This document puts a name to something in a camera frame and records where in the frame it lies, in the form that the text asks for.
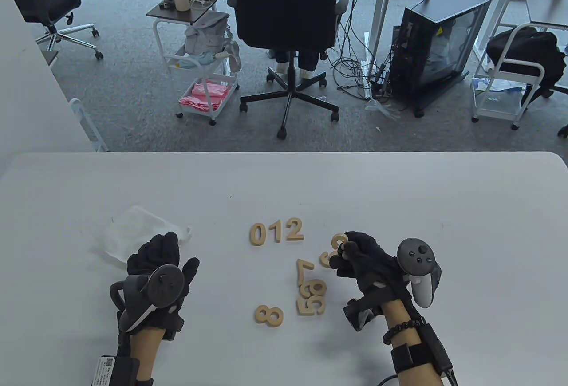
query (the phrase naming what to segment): computer case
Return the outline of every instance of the computer case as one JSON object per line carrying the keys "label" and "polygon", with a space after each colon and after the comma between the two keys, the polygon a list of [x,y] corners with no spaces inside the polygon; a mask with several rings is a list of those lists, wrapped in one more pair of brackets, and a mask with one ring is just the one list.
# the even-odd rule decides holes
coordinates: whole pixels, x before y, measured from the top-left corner
{"label": "computer case", "polygon": [[404,9],[390,70],[394,96],[411,102],[461,75],[490,2],[423,0]]}

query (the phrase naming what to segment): wooden number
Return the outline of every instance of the wooden number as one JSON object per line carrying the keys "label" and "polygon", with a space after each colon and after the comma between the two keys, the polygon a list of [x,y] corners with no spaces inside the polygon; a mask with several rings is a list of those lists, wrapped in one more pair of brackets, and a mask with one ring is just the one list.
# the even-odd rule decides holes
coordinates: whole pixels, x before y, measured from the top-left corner
{"label": "wooden number", "polygon": [[333,236],[333,238],[331,239],[331,246],[333,247],[333,250],[337,250],[339,248],[339,243],[345,244],[348,241],[349,241],[349,238],[347,238],[347,235],[335,234]]}
{"label": "wooden number", "polygon": [[274,229],[274,240],[276,242],[282,241],[282,221],[276,220],[272,225],[268,227],[269,231]]}
{"label": "wooden number", "polygon": [[310,262],[306,262],[305,260],[298,259],[296,261],[296,266],[298,266],[298,285],[302,285],[304,282],[304,268],[311,271],[315,268],[315,265]]}
{"label": "wooden number", "polygon": [[[319,303],[319,308],[316,309],[314,303]],[[308,300],[298,298],[296,301],[298,305],[298,313],[300,315],[321,315],[325,312],[325,299],[320,295],[313,295]]]}
{"label": "wooden number", "polygon": [[[260,230],[260,236],[256,237],[256,230]],[[253,224],[250,228],[250,242],[253,246],[262,246],[266,240],[266,226],[264,224],[258,223]]]}
{"label": "wooden number", "polygon": [[286,222],[287,228],[292,228],[292,224],[296,224],[296,228],[294,228],[286,237],[288,241],[304,241],[304,235],[298,234],[302,230],[302,221],[297,217],[292,217],[288,219]]}
{"label": "wooden number", "polygon": [[326,268],[331,268],[331,266],[329,266],[329,260],[331,259],[331,256],[335,256],[335,254],[337,254],[337,250],[333,250],[331,253],[327,254],[327,252],[323,252],[321,253],[320,256],[320,264],[323,267]]}
{"label": "wooden number", "polygon": [[327,287],[322,280],[310,280],[300,285],[300,294],[306,297],[306,299],[311,295],[325,295],[326,291]]}
{"label": "wooden number", "polygon": [[279,307],[260,305],[254,311],[254,319],[259,324],[267,323],[270,327],[278,327],[284,321],[284,313]]}

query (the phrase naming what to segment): forearm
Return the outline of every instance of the forearm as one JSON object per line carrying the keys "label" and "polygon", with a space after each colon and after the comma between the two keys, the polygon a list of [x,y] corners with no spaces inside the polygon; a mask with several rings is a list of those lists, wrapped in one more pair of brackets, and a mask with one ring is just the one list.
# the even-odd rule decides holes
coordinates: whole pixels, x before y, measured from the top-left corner
{"label": "forearm", "polygon": [[130,339],[130,357],[140,361],[136,380],[143,382],[152,377],[156,354],[165,332],[164,329],[149,327]]}
{"label": "forearm", "polygon": [[[404,304],[400,300],[385,303],[381,308],[389,328],[410,321],[410,315],[408,315]],[[392,338],[393,348],[402,346],[405,343],[408,346],[422,343],[416,329],[409,328],[403,330]],[[438,376],[432,364],[415,366],[410,370],[401,372],[398,374],[398,382],[400,386],[443,386],[442,379]]]}

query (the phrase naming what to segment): chair base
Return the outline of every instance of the chair base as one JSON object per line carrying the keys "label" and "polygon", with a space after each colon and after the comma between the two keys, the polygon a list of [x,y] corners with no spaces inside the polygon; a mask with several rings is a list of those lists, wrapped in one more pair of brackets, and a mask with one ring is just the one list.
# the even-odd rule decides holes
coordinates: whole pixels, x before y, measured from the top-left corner
{"label": "chair base", "polygon": [[247,112],[247,104],[249,102],[288,97],[288,100],[286,101],[286,110],[284,110],[284,118],[282,118],[282,125],[280,126],[280,130],[278,130],[278,133],[276,134],[276,137],[278,137],[279,139],[286,139],[286,121],[288,120],[288,113],[290,112],[290,105],[293,98],[303,100],[304,102],[319,106],[320,108],[324,108],[325,110],[330,110],[331,121],[338,122],[339,106],[330,104],[329,102],[325,102],[318,98],[314,98],[314,96],[309,96],[301,93],[301,91],[305,88],[318,82],[320,83],[320,86],[325,86],[325,76],[326,73],[321,72],[320,74],[314,76],[309,80],[302,80],[302,82],[298,84],[298,86],[296,86],[296,69],[294,68],[294,52],[292,52],[290,55],[290,64],[288,65],[288,82],[285,82],[272,68],[268,68],[268,76],[266,76],[267,81],[276,81],[280,86],[282,86],[284,90],[280,90],[278,92],[243,96],[240,99],[241,103],[239,105],[239,110],[240,112]]}
{"label": "chair base", "polygon": [[89,29],[89,28],[91,28],[91,33],[93,33],[93,37],[99,36],[99,31],[97,31],[94,24],[79,25],[77,27],[65,28],[59,31],[55,29],[55,26],[52,25],[50,27],[47,27],[48,31],[45,33],[45,35],[36,39],[36,43],[40,44],[48,41],[49,43],[47,46],[47,50],[52,51],[53,47],[55,46],[55,43],[59,43],[59,41],[65,40],[68,41],[69,43],[74,43],[78,44],[79,46],[93,49],[95,51],[95,57],[100,60],[103,58],[103,54],[97,50],[97,47],[95,45],[92,45],[91,43],[87,43],[86,41],[75,39],[69,36],[69,34],[76,33],[77,31],[83,31],[83,29]]}

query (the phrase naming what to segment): gray carpet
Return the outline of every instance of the gray carpet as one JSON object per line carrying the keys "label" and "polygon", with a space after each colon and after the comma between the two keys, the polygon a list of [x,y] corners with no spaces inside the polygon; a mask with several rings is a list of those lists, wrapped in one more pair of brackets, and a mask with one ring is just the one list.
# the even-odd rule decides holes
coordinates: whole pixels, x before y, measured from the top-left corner
{"label": "gray carpet", "polygon": [[[239,113],[237,100],[225,107],[217,126],[207,118],[187,115],[179,120],[176,101],[184,89],[179,77],[172,94],[169,77],[158,55],[152,31],[152,19],[146,17],[160,0],[83,0],[75,10],[74,25],[94,22],[100,31],[94,39],[89,31],[75,34],[78,39],[96,42],[105,59],[98,62],[93,52],[66,42],[57,45],[59,60],[53,73],[67,98],[79,98],[112,151],[552,151],[568,161],[568,140],[556,136],[568,123],[568,96],[554,95],[548,102],[538,100],[525,114],[516,132],[504,120],[481,118],[471,123],[469,80],[459,84],[426,110],[426,116],[414,118],[410,110],[397,122],[378,112],[364,110],[362,101],[336,89],[328,62],[318,70],[328,71],[328,87],[314,86],[307,92],[325,95],[340,106],[339,123],[329,121],[321,108],[294,101],[288,119],[288,138],[280,141],[276,131],[285,100],[255,102],[248,113]],[[381,57],[389,45],[389,30],[398,24],[406,5],[420,0],[391,0],[379,48]],[[360,0],[353,24],[363,35],[371,23],[374,0]],[[225,0],[220,11],[232,13]],[[515,1],[507,14],[508,22],[523,21],[524,2]],[[236,29],[233,15],[230,19]],[[35,35],[43,29],[33,27]],[[160,27],[169,49],[183,39],[181,25]],[[272,65],[263,50],[246,47],[239,41],[243,71],[240,90],[247,95],[275,90],[277,84],[265,81],[266,68]],[[359,55],[362,47],[356,47]],[[470,68],[475,69],[475,58]],[[349,80],[341,79],[341,84]]]}

